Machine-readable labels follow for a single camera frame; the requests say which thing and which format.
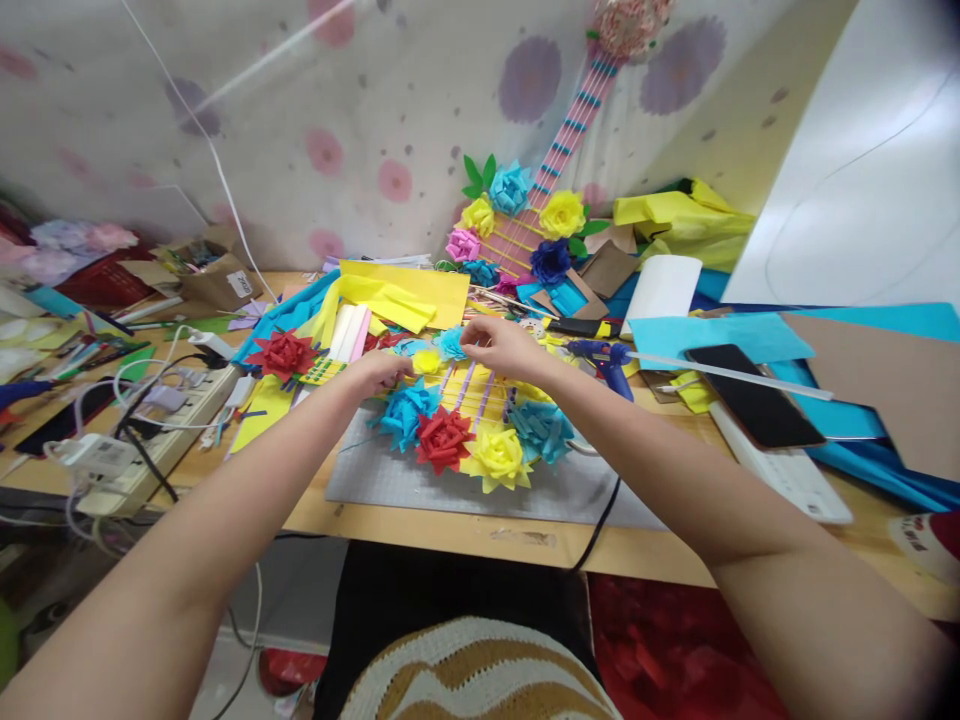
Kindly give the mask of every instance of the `black pants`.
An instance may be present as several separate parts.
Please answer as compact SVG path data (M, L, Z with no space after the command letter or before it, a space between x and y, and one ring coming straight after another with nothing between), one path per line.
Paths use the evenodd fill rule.
M467 615L539 630L598 680L587 590L557 568L352 541L315 720L339 717L360 674L388 645Z

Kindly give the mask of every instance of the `floral wallpaper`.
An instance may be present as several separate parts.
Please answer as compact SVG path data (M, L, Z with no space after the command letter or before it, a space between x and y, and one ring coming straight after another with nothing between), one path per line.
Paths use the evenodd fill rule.
M817 1L677 0L650 57L621 71L561 186L597 207L653 189L647 169L739 60L795 2ZM464 153L540 162L579 84L593 13L593 0L129 2L173 85L115 0L5 10L0 185L91 220L109 219L131 188L178 185L209 220L232 222L179 91L201 108L268 269L442 247L462 207Z

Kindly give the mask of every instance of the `wooden desk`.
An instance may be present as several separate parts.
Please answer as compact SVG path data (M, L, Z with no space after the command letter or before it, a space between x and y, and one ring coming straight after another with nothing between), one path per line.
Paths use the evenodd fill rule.
M299 273L268 273L267 277L277 292L287 283L302 282ZM172 316L178 311L184 312L183 306L172 308L166 314ZM169 346L163 341L163 334L163 330L151 330L137 336L158 342L156 357L162 359ZM248 334L236 332L224 338L236 346ZM115 365L98 368L89 379L112 374L115 369ZM636 390L636 401L647 410L666 416L694 437L729 453L709 416L694 416L681 404L659 405L652 393L642 386ZM25 423L24 428L4 435L3 442L8 448L63 407L63 403L44 404L42 398L32 399L18 404L16 409L30 412L31 407L39 409L31 414L30 422ZM94 431L105 431L116 417L117 411L111 408L89 427ZM224 442L219 449L200 453L192 448L171 475L171 482L179 487L192 487L202 481L223 461L236 431L237 424L234 423L224 433ZM593 531L592 526L571 523L328 503L324 492L334 458L335 455L331 456L317 472L284 529L556 567L571 567L579 559ZM0 473L13 459L10 450L0 453ZM909 511L858 481L844 479L832 471L827 471L827 476L856 519L849 527L830 531L873 565L924 614L938 620L960 619L960 590L912 565L887 536L887 521L909 514ZM0 481L0 487L66 495L69 481L60 466L47 461L30 461ZM154 496L153 502L169 505L162 492ZM653 530L605 528L586 569L688 585L713 585L703 563L677 536Z

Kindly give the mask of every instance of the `red paper flower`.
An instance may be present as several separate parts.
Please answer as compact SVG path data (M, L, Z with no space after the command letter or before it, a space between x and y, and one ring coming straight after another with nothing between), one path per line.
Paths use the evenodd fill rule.
M293 330L285 333L274 331L269 340L254 340L260 352L247 358L251 365L261 365L264 375L276 375L287 382L294 373L305 373L313 367L313 359L319 354L310 347L310 338L298 338Z
M460 470L460 460L470 456L463 444L477 436L470 432L470 421L460 417L458 410L448 413L441 405L432 418L420 416L417 437L417 463L433 463L433 471L439 476L445 467Z

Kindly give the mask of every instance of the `hand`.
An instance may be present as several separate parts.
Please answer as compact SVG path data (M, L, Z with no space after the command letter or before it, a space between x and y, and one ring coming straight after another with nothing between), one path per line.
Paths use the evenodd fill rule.
M414 377L413 361L383 350L371 350L347 366L340 377L352 382L366 400L383 390L392 388L404 375Z
M464 328L460 345L468 358L495 373L534 385L543 380L554 363L560 363L524 328L489 316L471 320Z

